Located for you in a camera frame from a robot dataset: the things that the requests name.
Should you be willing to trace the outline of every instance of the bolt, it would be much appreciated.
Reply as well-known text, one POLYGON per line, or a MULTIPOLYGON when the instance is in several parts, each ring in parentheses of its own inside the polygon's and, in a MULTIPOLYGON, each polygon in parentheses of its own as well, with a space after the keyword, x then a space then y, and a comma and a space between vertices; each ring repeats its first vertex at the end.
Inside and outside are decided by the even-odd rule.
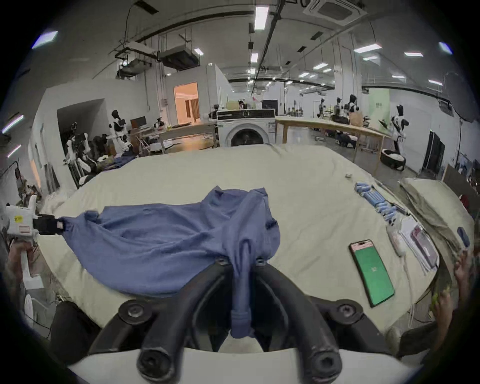
POLYGON ((128 307, 128 311, 127 311, 128 315, 130 317, 134 317, 134 318, 137 318, 137 317, 140 317, 143 315, 144 313, 144 308, 143 306, 141 306, 140 304, 131 304, 129 307, 128 307))
POLYGON ((355 314, 355 308, 350 304, 342 304, 338 307, 338 310, 345 316, 350 317, 355 314))

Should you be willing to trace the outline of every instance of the human hand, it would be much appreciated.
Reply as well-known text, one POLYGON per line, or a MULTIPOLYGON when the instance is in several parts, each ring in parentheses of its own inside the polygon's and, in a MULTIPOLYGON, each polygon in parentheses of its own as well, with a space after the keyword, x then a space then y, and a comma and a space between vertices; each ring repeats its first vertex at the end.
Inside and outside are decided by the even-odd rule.
POLYGON ((468 258, 468 252, 467 250, 463 250, 460 254, 460 257, 455 263, 454 266, 454 275, 456 278, 456 282, 458 283, 458 286, 461 286, 465 284, 468 281, 468 263, 467 263, 467 258, 468 258))
POLYGON ((32 244, 26 241, 16 241, 8 253, 7 268, 15 276, 17 283, 22 281, 22 252, 26 251, 28 258, 32 259, 32 244))
POLYGON ((453 303, 450 292, 442 291, 438 295, 438 300, 433 307, 433 315, 437 321, 438 330, 446 334, 452 321, 453 303))

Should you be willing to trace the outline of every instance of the pipe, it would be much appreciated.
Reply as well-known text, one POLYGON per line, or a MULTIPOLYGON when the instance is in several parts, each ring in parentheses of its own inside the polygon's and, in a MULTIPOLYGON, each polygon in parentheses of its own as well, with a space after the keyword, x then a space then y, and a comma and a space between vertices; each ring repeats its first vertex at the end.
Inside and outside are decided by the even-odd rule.
POLYGON ((263 53, 262 53, 262 58, 260 59, 260 62, 258 63, 257 73, 255 75, 255 79, 253 80, 253 87, 252 87, 251 95, 253 95, 253 90, 255 89, 255 84, 256 84, 257 79, 258 79, 258 73, 260 72, 260 68, 262 67, 262 64, 264 63, 265 56, 267 55, 267 51, 268 51, 268 46, 270 45, 270 40, 272 39, 272 36, 273 36, 273 31, 275 30, 275 26, 276 26, 277 21, 280 20, 280 14, 282 13, 282 9, 283 9, 284 5, 285 5, 285 0, 280 0, 280 4, 276 8, 276 13, 275 13, 275 15, 273 17, 273 20, 272 20, 272 23, 270 25, 270 30, 268 31, 267 41, 265 41, 265 46, 264 46, 264 50, 263 50, 263 53))
MULTIPOLYGON (((248 79, 243 77, 243 78, 239 78, 239 79, 230 79, 228 82, 229 83, 243 83, 243 82, 247 82, 248 79)), ((285 79, 278 79, 278 80, 272 80, 271 78, 267 78, 267 77, 261 77, 260 79, 257 79, 257 81, 272 81, 272 82, 275 82, 275 83, 285 83, 287 80, 285 79)), ((295 83, 295 84, 303 84, 303 85, 314 85, 316 87, 320 87, 320 88, 323 88, 323 90, 329 90, 329 89, 335 89, 335 87, 331 86, 331 85, 321 85, 321 84, 317 84, 317 83, 312 83, 312 82, 308 82, 308 81, 305 81, 305 82, 301 82, 300 80, 289 80, 291 81, 292 83, 295 83)))
MULTIPOLYGON (((250 15, 254 15, 254 14, 255 14, 255 11, 229 11, 229 12, 213 13, 213 14, 204 15, 204 16, 197 16, 197 17, 193 17, 191 19, 179 21, 178 23, 174 23, 174 24, 168 25, 166 27, 157 29, 156 31, 153 31, 153 32, 149 33, 148 35, 139 38, 138 40, 136 40, 136 42, 141 43, 141 42, 143 42, 143 41, 145 41, 145 40, 147 40, 147 39, 149 39, 149 38, 151 38, 155 35, 159 35, 159 34, 162 34, 164 32, 168 32, 171 29, 183 27, 183 26, 188 25, 188 24, 197 23, 199 21, 216 19, 216 18, 219 18, 219 17, 250 16, 250 15)), ((270 12, 270 15, 274 15, 274 18, 275 18, 276 13, 275 12, 270 12)))

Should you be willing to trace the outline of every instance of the air conditioner unit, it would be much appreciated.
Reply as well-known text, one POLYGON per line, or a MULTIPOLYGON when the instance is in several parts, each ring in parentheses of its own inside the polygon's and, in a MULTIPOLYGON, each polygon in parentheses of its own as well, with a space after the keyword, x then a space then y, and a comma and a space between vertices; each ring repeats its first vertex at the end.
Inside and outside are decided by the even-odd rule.
POLYGON ((311 0, 303 13, 345 26, 367 14, 347 0, 311 0))

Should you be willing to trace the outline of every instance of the smartphone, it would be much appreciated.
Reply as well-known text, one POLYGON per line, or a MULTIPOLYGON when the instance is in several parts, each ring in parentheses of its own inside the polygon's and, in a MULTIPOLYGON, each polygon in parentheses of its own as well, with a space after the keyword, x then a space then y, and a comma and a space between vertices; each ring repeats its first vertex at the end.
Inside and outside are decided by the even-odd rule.
POLYGON ((373 308, 395 294, 385 265, 371 240, 349 245, 350 252, 360 272, 370 306, 373 308))

